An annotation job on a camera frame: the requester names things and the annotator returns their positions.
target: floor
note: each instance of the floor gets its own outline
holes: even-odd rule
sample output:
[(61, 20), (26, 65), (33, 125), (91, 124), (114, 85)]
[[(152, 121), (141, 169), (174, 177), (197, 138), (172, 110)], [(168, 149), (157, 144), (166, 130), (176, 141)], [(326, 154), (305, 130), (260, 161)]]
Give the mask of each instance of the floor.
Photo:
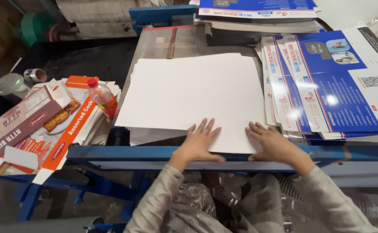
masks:
[[(76, 166), (65, 166), (64, 169), (56, 174), (56, 176), (70, 177), (70, 179), (82, 180), (84, 177), (74, 171), (72, 168)], [(128, 185), (132, 172), (97, 172), (99, 175), (114, 180), (120, 184)], [(154, 178), (156, 174), (150, 172), (149, 177)], [(192, 174), (190, 179), (198, 179), (202, 183), (208, 184), (210, 187), (216, 188), (215, 192), (222, 194), (220, 197), (216, 194), (215, 201), (218, 212), (218, 218), (225, 218), (230, 215), (228, 202), (232, 195), (240, 197), (240, 187), (247, 181), (247, 178), (234, 174), (226, 173), (202, 173)], [(0, 224), (9, 223), (16, 219), (19, 211), (19, 203), (12, 200), (12, 195), (18, 188), (18, 184), (0, 180)], [(100, 196), (87, 193), (84, 196), (84, 202), (74, 204), (77, 192), (63, 189), (48, 188), (49, 195), (46, 199), (40, 201), (35, 208), (32, 220), (42, 219), (71, 219), (79, 217), (101, 216), (107, 223), (118, 223), (123, 201), (116, 198)], [(313, 219), (311, 214), (306, 213), (305, 205), (295, 203), (292, 207), (292, 200), (285, 198), (283, 203), (283, 216), (285, 221), (285, 231), (289, 233), (312, 233), (317, 228), (320, 233), (329, 233), (327, 228), (317, 219)], [(372, 219), (371, 222), (378, 226), (378, 219)]]

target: paper stack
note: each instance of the paper stack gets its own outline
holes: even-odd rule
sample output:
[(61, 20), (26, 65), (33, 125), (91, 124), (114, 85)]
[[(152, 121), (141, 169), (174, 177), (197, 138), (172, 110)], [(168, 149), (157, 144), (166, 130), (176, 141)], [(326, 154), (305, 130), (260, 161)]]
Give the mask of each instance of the paper stack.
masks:
[(215, 118), (222, 127), (210, 150), (254, 153), (244, 128), (265, 122), (264, 95), (254, 58), (217, 54), (139, 59), (116, 126), (130, 129), (134, 144), (186, 135), (194, 123)]
[(378, 142), (378, 39), (370, 29), (271, 36), (259, 47), (267, 124), (289, 138)]
[[(54, 171), (62, 168), (71, 143), (105, 144), (112, 123), (88, 97), (86, 82), (90, 78), (98, 80), (97, 77), (70, 76), (31, 88), (26, 98), (45, 85), (54, 90), (66, 88), (72, 95), (71, 103), (65, 104), (64, 109), (49, 120), (41, 121), (40, 127), (18, 144), (5, 147), (0, 157), (0, 175), (37, 174), (33, 182), (43, 184)], [(115, 82), (98, 82), (107, 85), (119, 98), (121, 90)]]
[(312, 0), (202, 0), (194, 21), (206, 24), (208, 46), (252, 45), (271, 35), (318, 32), (314, 8)]

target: metal mesh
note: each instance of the metal mesh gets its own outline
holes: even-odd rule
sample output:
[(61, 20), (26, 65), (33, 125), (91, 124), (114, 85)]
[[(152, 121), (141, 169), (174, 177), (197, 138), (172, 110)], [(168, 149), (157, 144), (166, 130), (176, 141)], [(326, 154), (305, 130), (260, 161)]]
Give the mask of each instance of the metal mesh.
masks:
[[(140, 58), (165, 59), (167, 49), (169, 47), (169, 41), (172, 36), (172, 30), (172, 28), (144, 30), (141, 33), (133, 60), (131, 61), (129, 73), (127, 74), (126, 82), (124, 83), (124, 87), (121, 92), (117, 110), (121, 108), (124, 98), (126, 97), (127, 90), (130, 86), (130, 74), (133, 72), (134, 65)], [(241, 53), (243, 56), (253, 57), (260, 78), (261, 87), (264, 89), (262, 79), (262, 63), (254, 49), (240, 46), (207, 47), (205, 27), (184, 27), (177, 28), (176, 30), (174, 58), (187, 58), (226, 53)]]

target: grey sleeve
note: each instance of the grey sleeve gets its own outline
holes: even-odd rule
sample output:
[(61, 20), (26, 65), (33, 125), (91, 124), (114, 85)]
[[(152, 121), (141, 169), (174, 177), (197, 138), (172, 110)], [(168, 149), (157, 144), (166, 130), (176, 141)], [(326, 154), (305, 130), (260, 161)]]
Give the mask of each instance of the grey sleeve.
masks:
[(315, 167), (294, 186), (332, 232), (378, 233), (362, 211), (344, 195), (333, 180)]
[(126, 225), (126, 233), (159, 232), (163, 217), (174, 201), (183, 182), (183, 175), (174, 167), (165, 165), (158, 177), (140, 200)]

